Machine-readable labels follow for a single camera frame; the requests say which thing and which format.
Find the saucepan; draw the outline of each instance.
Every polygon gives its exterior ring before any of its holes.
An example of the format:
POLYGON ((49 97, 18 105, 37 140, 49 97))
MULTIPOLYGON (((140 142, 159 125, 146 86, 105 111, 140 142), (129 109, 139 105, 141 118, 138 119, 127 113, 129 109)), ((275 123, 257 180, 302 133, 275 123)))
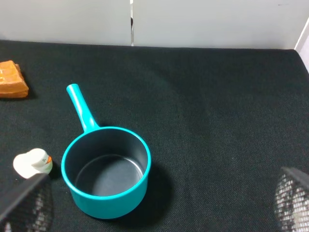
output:
POLYGON ((77 84, 67 87, 84 133, 66 149, 61 172, 75 204, 101 219, 121 217, 142 201, 151 166, 150 150, 136 133, 99 127, 77 84))

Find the orange object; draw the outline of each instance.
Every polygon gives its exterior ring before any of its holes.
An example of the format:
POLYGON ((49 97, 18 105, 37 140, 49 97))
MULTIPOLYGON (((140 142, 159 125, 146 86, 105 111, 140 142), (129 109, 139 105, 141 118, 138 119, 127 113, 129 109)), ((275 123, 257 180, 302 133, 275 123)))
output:
POLYGON ((24 98, 29 88, 18 64, 9 60, 0 63, 0 98, 24 98))

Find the saucepan handle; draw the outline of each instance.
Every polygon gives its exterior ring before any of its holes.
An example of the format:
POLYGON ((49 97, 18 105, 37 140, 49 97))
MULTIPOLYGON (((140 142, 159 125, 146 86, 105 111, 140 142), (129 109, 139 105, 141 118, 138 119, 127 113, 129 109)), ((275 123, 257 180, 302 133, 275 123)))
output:
POLYGON ((74 104, 75 110, 78 114, 79 120, 81 121, 84 132, 89 133, 98 129, 99 126, 93 119, 92 114, 84 100, 84 97, 78 85, 69 85, 67 87, 67 92, 74 104))

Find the black nonstick coating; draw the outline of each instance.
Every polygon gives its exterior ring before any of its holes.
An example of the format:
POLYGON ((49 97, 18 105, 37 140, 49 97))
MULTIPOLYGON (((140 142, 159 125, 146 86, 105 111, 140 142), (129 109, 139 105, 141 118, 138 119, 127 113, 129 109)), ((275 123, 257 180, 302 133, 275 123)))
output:
POLYGON ((65 161, 69 181, 82 192, 111 196, 142 178, 147 151, 140 139, 119 129, 100 129, 81 137, 65 161))

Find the black fabric surface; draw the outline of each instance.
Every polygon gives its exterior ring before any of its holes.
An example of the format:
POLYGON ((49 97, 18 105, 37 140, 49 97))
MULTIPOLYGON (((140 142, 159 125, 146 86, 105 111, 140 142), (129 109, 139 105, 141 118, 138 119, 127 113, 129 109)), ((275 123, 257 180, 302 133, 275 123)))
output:
POLYGON ((9 59, 31 92, 0 100, 0 193, 23 181, 15 155, 45 149, 53 231, 277 231, 280 167, 309 173, 309 75, 295 51, 2 41, 0 61, 9 59), (152 152, 146 196, 122 218, 85 215, 61 177, 62 155, 82 133, 71 83, 100 125, 133 130, 152 152))

